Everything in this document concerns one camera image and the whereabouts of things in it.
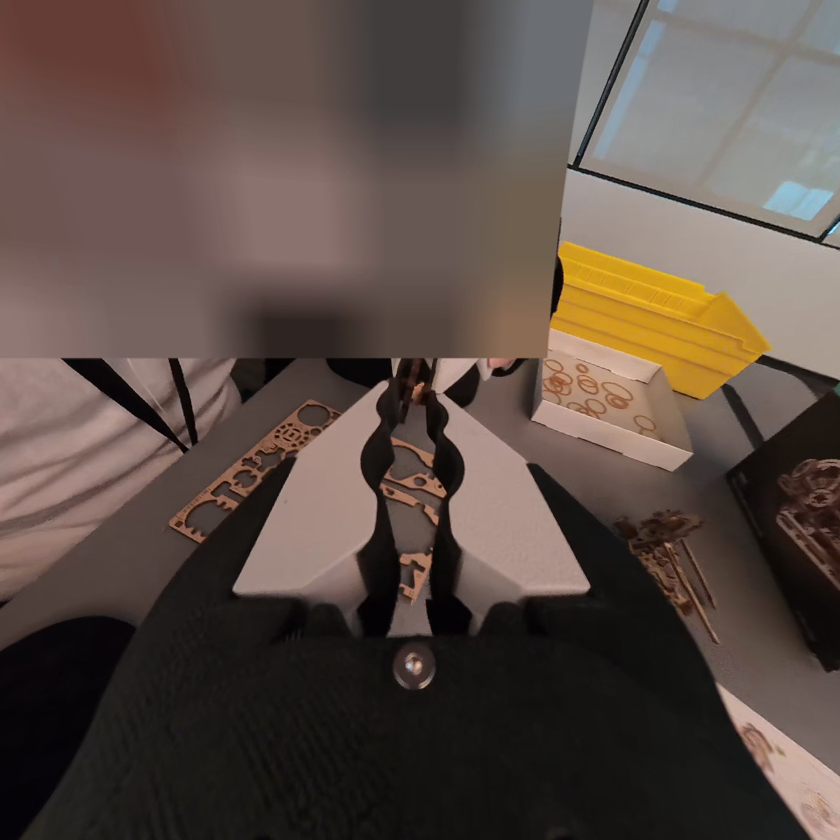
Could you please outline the laser-cut wooden parts sheet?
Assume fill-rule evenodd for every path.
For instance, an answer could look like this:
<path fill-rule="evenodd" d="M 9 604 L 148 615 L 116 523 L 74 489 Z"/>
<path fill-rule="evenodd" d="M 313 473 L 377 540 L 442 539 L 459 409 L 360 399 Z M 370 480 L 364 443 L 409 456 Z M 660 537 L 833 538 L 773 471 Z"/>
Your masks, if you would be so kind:
<path fill-rule="evenodd" d="M 205 543 L 209 538 L 208 533 L 196 527 L 193 522 L 196 509 L 203 505 L 215 505 L 231 513 L 241 508 L 245 500 L 256 493 L 274 469 L 288 468 L 288 477 L 295 458 L 305 447 L 317 441 L 321 434 L 325 433 L 342 415 L 343 413 L 333 411 L 321 403 L 312 400 L 305 402 L 255 447 L 252 447 L 243 458 L 235 462 L 233 467 L 228 468 L 184 509 L 175 514 L 170 520 L 170 527 L 196 543 Z M 391 467 L 385 473 L 381 483 L 385 503 L 388 499 L 394 498 L 392 494 L 394 488 L 385 484 L 386 474 L 390 469 Z M 269 504 L 268 515 L 275 502 Z M 264 524 L 259 527 L 259 534 Z M 246 559 L 252 548 L 247 551 Z M 417 564 L 417 562 L 400 560 L 397 554 L 396 600 L 407 595 L 407 588 L 403 586 L 402 581 L 406 564 Z"/>

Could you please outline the white cardboard tray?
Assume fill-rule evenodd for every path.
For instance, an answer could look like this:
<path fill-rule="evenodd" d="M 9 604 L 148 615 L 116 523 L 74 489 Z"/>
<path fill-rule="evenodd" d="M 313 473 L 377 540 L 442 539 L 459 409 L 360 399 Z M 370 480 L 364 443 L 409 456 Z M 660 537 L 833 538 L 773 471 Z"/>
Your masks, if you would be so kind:
<path fill-rule="evenodd" d="M 648 393 L 654 402 L 654 418 L 664 440 L 657 441 L 632 434 L 609 423 L 544 402 L 541 396 L 542 362 L 548 358 L 563 357 L 591 363 L 627 379 L 648 383 Z M 549 331 L 548 350 L 539 362 L 535 376 L 531 419 L 556 432 L 671 472 L 684 465 L 694 454 L 676 396 L 659 364 L 556 329 Z"/>

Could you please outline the person's dark trousers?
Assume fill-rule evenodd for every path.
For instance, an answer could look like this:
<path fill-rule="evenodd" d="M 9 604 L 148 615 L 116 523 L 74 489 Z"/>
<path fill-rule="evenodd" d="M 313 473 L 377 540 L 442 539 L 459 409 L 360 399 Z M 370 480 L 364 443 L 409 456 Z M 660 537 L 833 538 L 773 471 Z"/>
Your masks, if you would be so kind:
<path fill-rule="evenodd" d="M 134 634 L 117 618 L 86 616 L 2 650 L 2 839 L 20 838 L 48 801 Z"/>

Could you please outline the frosted glass window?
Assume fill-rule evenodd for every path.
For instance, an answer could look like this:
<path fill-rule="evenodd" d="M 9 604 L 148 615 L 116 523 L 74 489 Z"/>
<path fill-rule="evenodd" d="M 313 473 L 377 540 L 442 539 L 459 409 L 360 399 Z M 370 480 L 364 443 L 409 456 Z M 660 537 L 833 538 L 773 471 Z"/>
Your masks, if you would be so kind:
<path fill-rule="evenodd" d="M 839 2 L 594 2 L 570 167 L 838 249 Z"/>

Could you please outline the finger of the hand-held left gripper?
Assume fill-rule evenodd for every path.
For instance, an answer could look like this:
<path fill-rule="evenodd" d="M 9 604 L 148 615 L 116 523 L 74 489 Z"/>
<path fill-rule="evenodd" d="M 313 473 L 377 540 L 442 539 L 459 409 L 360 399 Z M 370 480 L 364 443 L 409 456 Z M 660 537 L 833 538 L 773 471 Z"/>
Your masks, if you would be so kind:
<path fill-rule="evenodd" d="M 444 394 L 460 407 L 469 406 L 476 398 L 480 382 L 491 378 L 494 370 L 487 359 L 437 359 L 430 390 Z"/>

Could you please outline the printed instruction booklet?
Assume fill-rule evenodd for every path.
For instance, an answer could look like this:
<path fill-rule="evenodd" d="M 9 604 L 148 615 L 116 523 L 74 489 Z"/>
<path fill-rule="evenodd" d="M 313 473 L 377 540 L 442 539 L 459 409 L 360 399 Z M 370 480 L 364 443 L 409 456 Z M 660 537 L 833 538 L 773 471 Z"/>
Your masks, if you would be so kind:
<path fill-rule="evenodd" d="M 839 838 L 839 777 L 725 688 L 718 694 L 744 745 L 810 838 Z"/>

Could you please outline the pile of rubber bands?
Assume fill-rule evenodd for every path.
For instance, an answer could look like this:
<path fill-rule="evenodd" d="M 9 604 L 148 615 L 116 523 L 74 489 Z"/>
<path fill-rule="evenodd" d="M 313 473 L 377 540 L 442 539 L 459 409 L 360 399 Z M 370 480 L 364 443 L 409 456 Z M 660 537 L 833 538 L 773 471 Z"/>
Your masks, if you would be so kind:
<path fill-rule="evenodd" d="M 648 383 L 580 360 L 548 358 L 541 366 L 541 396 L 546 403 L 632 434 L 664 440 Z"/>

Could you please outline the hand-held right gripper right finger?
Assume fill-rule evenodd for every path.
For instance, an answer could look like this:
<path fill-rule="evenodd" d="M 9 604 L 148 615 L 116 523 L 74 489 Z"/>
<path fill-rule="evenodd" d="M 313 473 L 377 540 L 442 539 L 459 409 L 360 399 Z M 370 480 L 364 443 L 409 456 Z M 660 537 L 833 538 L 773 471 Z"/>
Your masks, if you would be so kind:
<path fill-rule="evenodd" d="M 432 635 L 474 633 L 498 603 L 587 594 L 526 459 L 446 395 L 430 393 L 426 420 L 445 491 L 428 576 Z"/>

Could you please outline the partly built wooden model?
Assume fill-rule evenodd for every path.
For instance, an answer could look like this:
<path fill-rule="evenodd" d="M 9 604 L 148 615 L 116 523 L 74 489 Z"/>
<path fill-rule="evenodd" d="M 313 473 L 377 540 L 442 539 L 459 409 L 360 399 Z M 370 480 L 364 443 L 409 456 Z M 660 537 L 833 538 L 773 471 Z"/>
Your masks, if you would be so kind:
<path fill-rule="evenodd" d="M 698 515 L 675 509 L 655 511 L 639 522 L 621 516 L 613 523 L 620 538 L 654 579 L 666 600 L 680 615 L 696 615 L 710 641 L 721 645 L 706 610 L 706 606 L 715 610 L 717 602 L 688 544 L 688 537 L 702 524 Z"/>

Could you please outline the dark model kit box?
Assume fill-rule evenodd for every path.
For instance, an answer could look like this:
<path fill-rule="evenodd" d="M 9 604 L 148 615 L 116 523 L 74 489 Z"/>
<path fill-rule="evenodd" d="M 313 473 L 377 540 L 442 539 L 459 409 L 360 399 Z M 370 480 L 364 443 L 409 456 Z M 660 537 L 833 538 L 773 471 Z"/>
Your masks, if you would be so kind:
<path fill-rule="evenodd" d="M 824 394 L 727 473 L 805 643 L 839 669 L 839 394 Z"/>

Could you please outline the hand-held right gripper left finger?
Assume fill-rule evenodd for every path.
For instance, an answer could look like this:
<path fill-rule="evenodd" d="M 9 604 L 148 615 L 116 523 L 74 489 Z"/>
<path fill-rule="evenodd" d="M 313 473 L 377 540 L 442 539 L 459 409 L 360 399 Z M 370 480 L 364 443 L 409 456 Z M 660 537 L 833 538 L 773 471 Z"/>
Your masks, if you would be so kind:
<path fill-rule="evenodd" d="M 382 382 L 295 458 L 234 584 L 239 596 L 333 604 L 366 636 L 385 636 L 397 552 L 384 494 L 395 459 L 397 384 Z"/>

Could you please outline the yellow plastic bin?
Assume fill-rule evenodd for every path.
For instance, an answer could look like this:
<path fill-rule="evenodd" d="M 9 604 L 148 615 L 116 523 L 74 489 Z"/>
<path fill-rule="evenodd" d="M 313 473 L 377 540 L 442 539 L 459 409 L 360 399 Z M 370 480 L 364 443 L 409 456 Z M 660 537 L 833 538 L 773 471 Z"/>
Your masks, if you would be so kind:
<path fill-rule="evenodd" d="M 553 329 L 659 364 L 678 393 L 706 399 L 771 351 L 726 293 L 568 241 L 558 257 Z"/>

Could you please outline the person's white shirt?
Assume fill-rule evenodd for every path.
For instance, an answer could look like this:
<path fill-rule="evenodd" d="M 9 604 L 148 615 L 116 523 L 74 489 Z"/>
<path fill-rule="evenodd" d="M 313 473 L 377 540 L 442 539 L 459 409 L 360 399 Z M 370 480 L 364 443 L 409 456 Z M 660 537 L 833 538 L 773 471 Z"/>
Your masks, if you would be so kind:
<path fill-rule="evenodd" d="M 241 404 L 235 360 L 2 359 L 6 603 Z"/>

